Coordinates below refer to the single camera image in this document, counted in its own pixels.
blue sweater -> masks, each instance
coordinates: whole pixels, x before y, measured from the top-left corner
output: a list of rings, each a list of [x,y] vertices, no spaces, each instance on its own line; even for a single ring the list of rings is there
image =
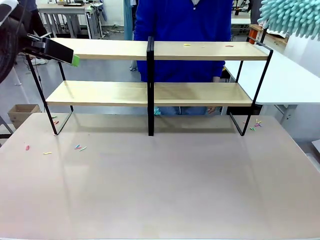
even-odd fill
[[[232,0],[139,0],[134,40],[227,42],[231,39]],[[224,61],[158,60],[155,82],[209,83],[220,77]],[[138,61],[147,81],[146,61]]]

person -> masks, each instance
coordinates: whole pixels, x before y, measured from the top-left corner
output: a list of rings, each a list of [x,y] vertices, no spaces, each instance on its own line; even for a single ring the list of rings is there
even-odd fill
[[[231,39],[233,0],[139,0],[134,40],[227,42]],[[155,63],[155,82],[218,82],[224,61],[162,60]],[[138,61],[147,82],[147,63]],[[207,107],[159,107],[162,115],[205,115]]]
[[[260,8],[262,7],[262,0],[249,0],[248,11],[250,12],[251,24],[258,24],[258,19],[260,18]]]
[[[26,7],[26,11],[31,12],[29,34],[37,34],[39,37],[46,35],[47,30],[41,21],[39,10],[37,8],[36,0],[19,0],[19,4]],[[49,61],[42,58],[33,57],[31,59],[32,65],[47,64]]]

wooden shelf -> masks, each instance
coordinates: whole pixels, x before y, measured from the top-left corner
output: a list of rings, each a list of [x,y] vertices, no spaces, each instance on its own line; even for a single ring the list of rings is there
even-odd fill
[[[147,106],[144,82],[63,81],[46,99],[49,105]]]
[[[81,59],[146,60],[146,41],[53,38],[73,49]],[[156,41],[155,60],[223,61],[267,60],[268,55],[249,42]]]
[[[156,106],[247,107],[252,100],[238,83],[155,83]]]
[[[146,107],[144,82],[63,81],[49,105]],[[247,107],[252,100],[237,83],[155,83],[155,106]]]
[[[146,41],[52,38],[81,59],[147,60]]]
[[[156,41],[154,43],[155,60],[257,61],[267,60],[267,58],[268,55],[265,52],[249,42]]]

black metal leg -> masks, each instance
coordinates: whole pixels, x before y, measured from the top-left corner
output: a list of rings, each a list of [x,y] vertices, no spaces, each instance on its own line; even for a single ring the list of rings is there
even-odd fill
[[[236,76],[236,79],[235,79],[235,82],[237,83],[239,81],[239,78],[240,78],[240,73],[241,73],[241,69],[242,69],[242,65],[244,64],[244,61],[241,61],[240,62],[240,66],[239,66],[239,71],[238,71],[238,74]]]
[[[155,132],[155,40],[149,36],[146,50],[147,65],[147,111],[148,111],[148,134],[153,136]]]
[[[259,84],[258,84],[258,87],[257,87],[256,92],[255,92],[255,94],[254,94],[254,98],[253,98],[253,100],[252,100],[252,104],[251,104],[251,106],[250,106],[249,114],[248,114],[248,117],[247,117],[247,119],[246,119],[246,121],[245,121],[243,130],[241,130],[241,128],[239,127],[239,125],[238,125],[237,121],[235,120],[234,116],[233,116],[232,113],[230,112],[230,117],[231,117],[231,119],[232,119],[232,121],[233,121],[236,129],[239,131],[239,133],[240,133],[241,136],[244,136],[244,135],[246,134],[246,131],[247,131],[247,128],[248,128],[248,125],[249,125],[250,118],[251,118],[252,114],[254,113],[254,109],[255,109],[255,105],[256,105],[256,101],[257,101],[258,95],[259,95],[260,88],[261,88],[262,83],[263,83],[263,81],[264,81],[264,78],[265,78],[265,75],[266,75],[266,72],[267,72],[267,69],[268,69],[268,66],[269,66],[271,57],[272,57],[272,55],[273,55],[273,53],[274,53],[274,51],[273,51],[271,48],[267,47],[265,44],[257,41],[256,39],[253,39],[252,37],[248,37],[248,38],[247,38],[247,41],[249,41],[249,39],[252,39],[253,41],[255,41],[255,42],[257,43],[257,45],[260,45],[260,46],[268,49],[268,50],[269,50],[269,56],[267,57],[267,60],[266,60],[266,63],[265,63],[265,66],[264,66],[264,69],[263,69],[263,72],[262,72],[262,75],[261,75]],[[241,63],[240,63],[239,72],[238,72],[238,75],[237,75],[236,81],[235,81],[236,83],[237,83],[238,80],[239,80],[240,72],[241,72],[241,69],[242,69],[242,65],[243,65],[243,61],[241,61]]]
[[[57,129],[56,129],[56,126],[55,126],[55,124],[54,124],[54,121],[53,121],[53,119],[52,119],[52,116],[51,116],[51,113],[50,113],[50,110],[49,110],[47,101],[46,101],[46,99],[45,99],[44,93],[42,92],[42,89],[41,89],[39,80],[38,80],[37,75],[36,75],[36,72],[35,72],[35,69],[34,69],[34,67],[32,66],[30,57],[29,57],[29,55],[26,55],[25,57],[26,57],[26,60],[27,60],[27,62],[28,62],[28,64],[29,64],[29,68],[30,68],[30,70],[31,70],[33,79],[34,79],[34,81],[35,81],[35,85],[36,85],[36,87],[38,88],[38,91],[39,91],[41,100],[42,100],[43,105],[44,105],[44,109],[45,109],[45,111],[46,111],[46,114],[48,115],[50,124],[51,124],[52,129],[53,129],[53,133],[54,133],[54,135],[58,135],[58,134],[61,132],[61,130],[64,128],[64,126],[65,126],[65,124],[67,123],[68,119],[70,118],[71,114],[73,113],[73,108],[71,108],[71,112],[69,112],[69,114],[67,115],[67,117],[61,122],[61,127],[57,130]]]
[[[61,62],[58,61],[58,65],[59,65],[59,68],[60,68],[62,79],[63,79],[63,81],[65,81],[66,77],[65,77],[64,69],[62,68]],[[71,109],[71,112],[73,112],[74,111],[74,106],[70,105],[70,109]]]
[[[30,70],[31,70],[33,79],[34,79],[34,81],[35,81],[35,85],[36,85],[36,87],[38,88],[38,91],[39,91],[41,100],[42,100],[42,102],[43,102],[43,105],[44,105],[46,114],[48,115],[48,118],[49,118],[50,124],[51,124],[51,126],[52,126],[53,132],[54,132],[55,135],[58,135],[56,126],[55,126],[55,124],[54,124],[54,121],[52,120],[52,117],[51,117],[51,114],[50,114],[50,110],[49,110],[48,104],[47,104],[47,102],[46,102],[44,93],[42,92],[42,89],[41,89],[39,80],[38,80],[37,75],[36,75],[36,72],[35,72],[35,69],[34,69],[34,67],[32,66],[30,57],[29,57],[28,54],[27,54],[25,57],[26,57],[26,60],[27,60],[27,62],[28,62],[28,64],[29,64],[29,67],[30,67]]]

table surface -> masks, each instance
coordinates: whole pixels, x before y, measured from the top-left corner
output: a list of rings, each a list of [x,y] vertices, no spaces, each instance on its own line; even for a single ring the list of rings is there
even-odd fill
[[[266,61],[244,61],[239,84],[253,99]],[[240,61],[226,61],[231,76],[237,77]],[[320,104],[320,79],[281,53],[274,51],[265,74],[257,104]]]
[[[259,120],[241,137],[228,116],[156,117],[148,137],[147,116],[73,114],[53,136],[34,113],[0,148],[0,236],[319,237],[320,173],[274,118]]]

